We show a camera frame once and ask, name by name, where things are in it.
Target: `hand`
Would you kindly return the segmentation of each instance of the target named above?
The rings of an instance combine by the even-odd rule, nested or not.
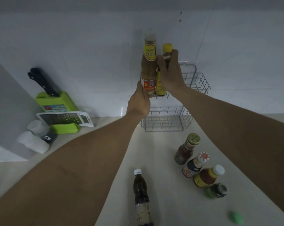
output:
[[[171,94],[175,94],[177,90],[186,87],[182,71],[178,63],[178,54],[178,50],[172,50],[168,69],[166,68],[166,62],[163,57],[158,55],[158,65],[161,71],[161,83],[164,89],[169,91]]]
[[[143,119],[149,114],[149,110],[150,100],[148,98],[148,94],[142,87],[141,81],[138,81],[137,89],[128,102],[126,114],[134,113]]]

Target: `knife block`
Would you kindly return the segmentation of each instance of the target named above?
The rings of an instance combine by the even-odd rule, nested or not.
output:
[[[46,92],[39,93],[35,100],[46,112],[76,111],[77,108],[66,92],[59,93],[60,97],[53,97]]]

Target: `gold lid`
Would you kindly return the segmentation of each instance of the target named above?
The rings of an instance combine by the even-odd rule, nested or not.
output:
[[[170,44],[170,43],[163,44],[163,52],[164,53],[171,53],[172,49],[173,49],[172,44]]]
[[[198,145],[200,143],[200,136],[197,133],[190,133],[187,140],[192,145]]]

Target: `knife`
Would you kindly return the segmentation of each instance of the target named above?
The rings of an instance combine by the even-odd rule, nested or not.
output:
[[[51,95],[53,97],[60,97],[60,95],[49,85],[38,68],[31,68],[30,72],[28,72],[28,76],[30,79],[36,81],[48,95]]]

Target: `white countertop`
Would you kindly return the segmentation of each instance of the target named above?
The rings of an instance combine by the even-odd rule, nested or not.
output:
[[[76,134],[59,135],[50,150],[26,162],[0,163],[0,196],[47,155],[89,131],[118,118],[100,118],[96,128],[84,127]],[[198,133],[200,151],[210,154],[206,167],[221,164],[226,172],[218,179],[229,194],[220,199],[208,199],[192,179],[182,174],[182,166],[174,155],[190,132]],[[233,225],[229,211],[240,213],[245,225],[284,225],[284,213],[255,186],[208,139],[196,122],[183,132],[148,132],[140,125],[132,135],[128,150],[117,172],[96,226],[136,225],[133,180],[135,169],[142,170],[150,198],[150,210],[155,225]]]

